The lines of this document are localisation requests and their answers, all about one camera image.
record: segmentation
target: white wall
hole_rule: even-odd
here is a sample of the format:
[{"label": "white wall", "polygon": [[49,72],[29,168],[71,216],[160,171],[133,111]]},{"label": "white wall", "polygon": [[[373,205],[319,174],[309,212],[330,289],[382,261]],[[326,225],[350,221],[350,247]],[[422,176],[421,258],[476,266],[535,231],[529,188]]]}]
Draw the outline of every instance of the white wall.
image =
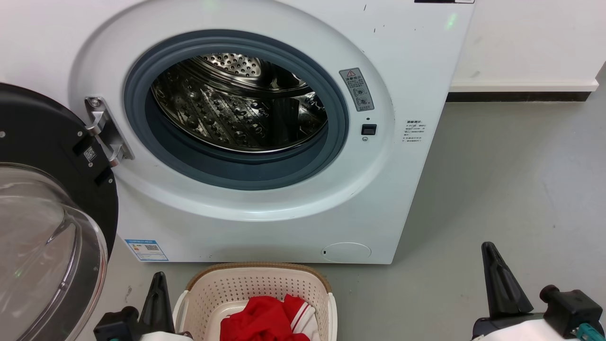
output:
[{"label": "white wall", "polygon": [[593,91],[605,0],[476,0],[451,91]]}]

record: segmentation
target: screw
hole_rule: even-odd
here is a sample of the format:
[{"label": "screw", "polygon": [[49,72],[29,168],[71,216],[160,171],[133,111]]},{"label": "screw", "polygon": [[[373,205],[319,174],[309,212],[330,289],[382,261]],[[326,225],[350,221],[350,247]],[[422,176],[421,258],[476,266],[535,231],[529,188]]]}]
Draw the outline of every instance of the screw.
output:
[{"label": "screw", "polygon": [[93,97],[89,100],[90,105],[92,105],[93,107],[98,107],[101,105],[101,101],[99,100],[99,98],[97,97]]}]

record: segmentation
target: beige plastic basket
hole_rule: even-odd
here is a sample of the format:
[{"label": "beige plastic basket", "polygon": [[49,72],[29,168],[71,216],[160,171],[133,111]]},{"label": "beige plastic basket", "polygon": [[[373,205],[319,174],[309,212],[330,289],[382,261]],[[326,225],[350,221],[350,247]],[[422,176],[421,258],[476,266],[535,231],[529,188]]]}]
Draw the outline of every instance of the beige plastic basket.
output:
[{"label": "beige plastic basket", "polygon": [[218,341],[221,320],[242,311],[254,296],[284,300],[298,296],[316,309],[322,341],[337,339],[337,308],[330,284],[314,269],[287,263],[227,263],[200,272],[179,297],[173,320],[177,332],[196,341]]}]

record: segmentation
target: red clothing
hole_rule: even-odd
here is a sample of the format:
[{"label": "red clothing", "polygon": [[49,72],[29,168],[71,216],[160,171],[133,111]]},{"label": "red clothing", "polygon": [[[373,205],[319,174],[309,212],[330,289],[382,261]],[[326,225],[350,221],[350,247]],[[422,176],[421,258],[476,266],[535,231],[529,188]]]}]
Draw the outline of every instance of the red clothing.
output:
[{"label": "red clothing", "polygon": [[221,321],[221,341],[310,341],[293,334],[291,322],[305,303],[286,295],[284,302],[270,296],[252,297],[243,311]]}]

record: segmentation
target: clothes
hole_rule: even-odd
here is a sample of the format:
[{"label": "clothes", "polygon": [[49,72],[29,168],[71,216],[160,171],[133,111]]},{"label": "clothes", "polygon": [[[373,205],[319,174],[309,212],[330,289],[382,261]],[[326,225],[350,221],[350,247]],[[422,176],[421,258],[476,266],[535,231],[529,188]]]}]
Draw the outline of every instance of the clothes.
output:
[{"label": "clothes", "polygon": [[252,297],[221,321],[221,341],[320,341],[316,310],[299,297]]}]

